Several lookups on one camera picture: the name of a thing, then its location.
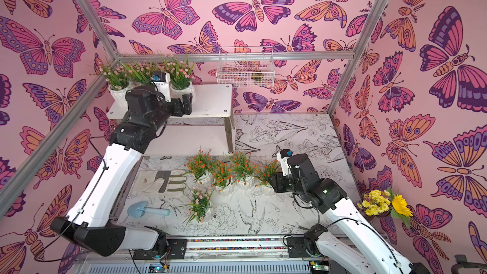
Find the pink flower pot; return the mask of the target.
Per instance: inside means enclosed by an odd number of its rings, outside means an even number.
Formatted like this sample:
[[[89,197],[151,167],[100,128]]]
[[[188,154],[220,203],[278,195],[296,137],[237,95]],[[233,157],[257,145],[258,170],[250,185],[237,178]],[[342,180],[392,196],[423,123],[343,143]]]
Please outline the pink flower pot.
[[[195,100],[193,84],[195,64],[189,62],[187,55],[184,59],[177,59],[172,55],[164,56],[162,59],[162,70],[170,76],[169,85],[172,98],[182,100],[184,95],[191,95],[193,100]]]
[[[111,67],[96,62],[95,75],[101,75],[105,78],[107,88],[112,95],[115,103],[120,107],[128,107],[126,94],[134,88],[131,80],[129,69],[125,65]]]
[[[211,197],[213,191],[209,187],[194,187],[190,192],[190,202],[187,204],[188,218],[185,221],[189,225],[193,221],[196,223],[204,222],[209,212],[213,209]]]
[[[127,63],[124,68],[135,86],[151,85],[153,73],[160,70],[159,65],[153,62]]]

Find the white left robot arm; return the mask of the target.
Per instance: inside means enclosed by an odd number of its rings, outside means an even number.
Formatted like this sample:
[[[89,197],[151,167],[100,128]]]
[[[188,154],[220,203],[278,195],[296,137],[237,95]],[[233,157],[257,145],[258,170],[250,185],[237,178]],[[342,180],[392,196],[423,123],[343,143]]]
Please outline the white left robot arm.
[[[192,94],[169,98],[154,86],[126,93],[128,111],[112,133],[103,161],[75,206],[56,217],[57,235],[100,256],[119,250],[143,250],[154,258],[166,255],[166,233],[157,228],[129,228],[109,222],[110,212],[127,177],[152,140],[161,136],[170,117],[192,112]]]

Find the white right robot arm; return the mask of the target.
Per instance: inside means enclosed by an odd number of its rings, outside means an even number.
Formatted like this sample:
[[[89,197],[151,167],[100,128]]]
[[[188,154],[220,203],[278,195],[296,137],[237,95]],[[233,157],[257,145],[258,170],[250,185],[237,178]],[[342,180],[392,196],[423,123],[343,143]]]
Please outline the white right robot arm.
[[[302,244],[310,256],[324,256],[349,273],[428,273],[422,263],[411,262],[388,244],[335,181],[318,175],[306,154],[285,149],[276,159],[282,170],[270,178],[275,192],[302,198],[329,220],[304,233]]]

